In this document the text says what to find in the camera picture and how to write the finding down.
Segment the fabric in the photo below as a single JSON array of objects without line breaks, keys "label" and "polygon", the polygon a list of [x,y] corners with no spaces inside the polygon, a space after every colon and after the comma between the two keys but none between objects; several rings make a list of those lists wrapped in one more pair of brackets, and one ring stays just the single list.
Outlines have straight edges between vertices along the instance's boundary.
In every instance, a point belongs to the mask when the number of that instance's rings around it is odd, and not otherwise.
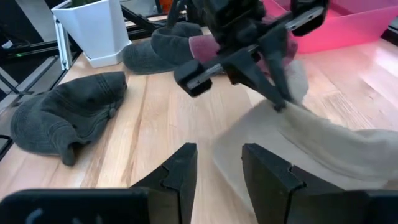
[{"label": "fabric", "polygon": [[[212,35],[203,35],[198,24],[184,22],[171,29],[157,29],[150,40],[126,46],[123,62],[137,75],[170,72],[192,59],[208,62],[216,56],[219,47]],[[289,39],[285,65],[293,60],[297,49],[297,43]],[[264,62],[257,64],[264,73],[268,73]]]},{"label": "fabric", "polygon": [[[308,90],[302,64],[287,66],[290,92],[299,104]],[[288,103],[277,113],[264,100],[213,144],[213,158],[227,182],[253,212],[244,182],[243,144],[256,143],[301,169],[343,189],[380,189],[398,171],[398,133],[350,131]]]},{"label": "fabric", "polygon": [[74,151],[97,140],[121,106],[124,72],[78,78],[23,102],[11,119],[11,138],[23,150],[58,155],[67,166]]},{"label": "fabric", "polygon": [[123,63],[137,75],[172,71],[193,59],[188,39],[196,35],[203,35],[198,24],[185,22],[171,29],[159,28],[151,39],[126,46]]}]

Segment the black metal frame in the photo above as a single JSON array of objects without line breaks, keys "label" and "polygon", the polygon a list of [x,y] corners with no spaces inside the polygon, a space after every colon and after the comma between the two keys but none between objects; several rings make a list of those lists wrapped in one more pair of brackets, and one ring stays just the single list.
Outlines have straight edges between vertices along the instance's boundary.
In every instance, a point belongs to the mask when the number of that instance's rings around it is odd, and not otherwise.
[{"label": "black metal frame", "polygon": [[[197,160],[197,145],[186,143],[127,189],[21,190],[0,202],[0,221],[189,224],[197,184]],[[345,191],[257,144],[242,147],[242,166],[258,223],[398,221],[396,190]]]},{"label": "black metal frame", "polygon": [[[149,21],[148,18],[162,16],[163,14],[156,14],[149,17],[144,17],[132,12],[130,9],[122,6],[123,16],[135,23],[133,26],[127,27],[127,32],[129,38],[131,40],[142,39],[146,37],[150,37],[150,35],[155,31],[157,28],[164,26],[166,19],[162,19],[159,21]],[[186,15],[180,15],[178,17],[178,22],[185,22],[187,20]],[[70,39],[70,47],[71,51],[74,53],[81,53],[81,48],[76,44],[76,42]],[[9,52],[7,56],[0,60],[0,65],[6,63],[13,63],[20,60],[28,60],[30,58],[37,58],[37,57],[51,57],[56,56],[59,54],[57,41],[50,41],[44,42],[39,44],[32,44],[29,47],[24,47],[20,49],[16,49],[13,52]]]},{"label": "black metal frame", "polygon": [[160,1],[159,0],[155,0],[156,3],[156,9],[157,9],[157,13],[161,14],[162,13],[162,6],[160,5]]}]

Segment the wooden table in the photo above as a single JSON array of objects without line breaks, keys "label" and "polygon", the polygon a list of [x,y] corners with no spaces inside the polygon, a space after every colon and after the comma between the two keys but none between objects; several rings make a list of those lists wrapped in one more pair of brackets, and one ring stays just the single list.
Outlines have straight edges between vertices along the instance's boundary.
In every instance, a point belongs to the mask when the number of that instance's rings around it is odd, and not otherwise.
[{"label": "wooden table", "polygon": [[[398,130],[398,47],[379,40],[297,58],[307,70],[305,104],[311,110],[353,129]],[[195,142],[192,223],[256,223],[213,164],[210,145],[262,97],[216,77],[211,91],[193,99],[171,72],[140,76],[123,64],[93,69],[82,55],[62,82],[115,70],[126,72],[128,89],[102,138],[72,168],[57,157],[36,156],[13,145],[0,162],[0,198],[27,188],[128,187],[185,142]]]}]

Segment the pink bin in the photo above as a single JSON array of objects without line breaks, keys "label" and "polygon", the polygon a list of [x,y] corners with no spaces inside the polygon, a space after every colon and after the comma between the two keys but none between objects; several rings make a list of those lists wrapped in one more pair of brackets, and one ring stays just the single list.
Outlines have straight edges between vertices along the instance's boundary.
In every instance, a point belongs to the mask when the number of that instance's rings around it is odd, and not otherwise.
[{"label": "pink bin", "polygon": [[[263,0],[267,13],[277,17],[290,9],[290,0]],[[304,37],[294,37],[299,53],[319,52],[372,42],[398,16],[398,0],[330,0],[326,20]]]}]

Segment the beige cloth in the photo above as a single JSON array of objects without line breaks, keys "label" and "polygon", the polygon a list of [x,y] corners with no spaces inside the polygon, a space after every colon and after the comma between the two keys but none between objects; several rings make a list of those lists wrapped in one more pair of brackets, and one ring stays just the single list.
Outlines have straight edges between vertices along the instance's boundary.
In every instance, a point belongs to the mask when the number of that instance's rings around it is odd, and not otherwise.
[{"label": "beige cloth", "polygon": [[[302,102],[308,90],[302,64],[294,61],[287,71],[292,95]],[[350,131],[291,103],[284,112],[276,113],[264,100],[213,145],[215,164],[251,211],[241,161],[244,143],[257,143],[346,190],[379,189],[398,174],[398,133]]]}]

